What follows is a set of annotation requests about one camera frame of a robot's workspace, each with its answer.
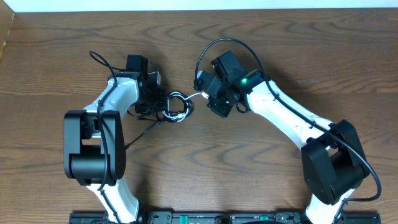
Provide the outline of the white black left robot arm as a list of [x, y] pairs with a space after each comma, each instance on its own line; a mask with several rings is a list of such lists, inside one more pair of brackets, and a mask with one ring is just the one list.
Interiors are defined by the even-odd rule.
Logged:
[[68, 111], [63, 120], [64, 170], [100, 200], [109, 223], [145, 223], [139, 200], [129, 190], [124, 171], [126, 150], [122, 120], [131, 107], [138, 119], [165, 109], [160, 73], [148, 71], [143, 55], [127, 56], [125, 68], [116, 68], [100, 54], [90, 56], [110, 69], [107, 86], [82, 110]]

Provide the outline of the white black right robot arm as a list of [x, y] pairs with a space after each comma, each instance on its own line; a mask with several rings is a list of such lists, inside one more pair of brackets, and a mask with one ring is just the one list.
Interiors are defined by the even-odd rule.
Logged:
[[299, 149], [303, 176], [312, 193], [305, 215], [311, 223], [335, 223], [344, 204], [372, 170], [355, 127], [333, 123], [287, 96], [265, 73], [251, 72], [232, 51], [212, 61], [215, 74], [195, 70], [194, 88], [203, 91], [208, 107], [225, 118], [232, 107], [244, 106], [282, 131]]

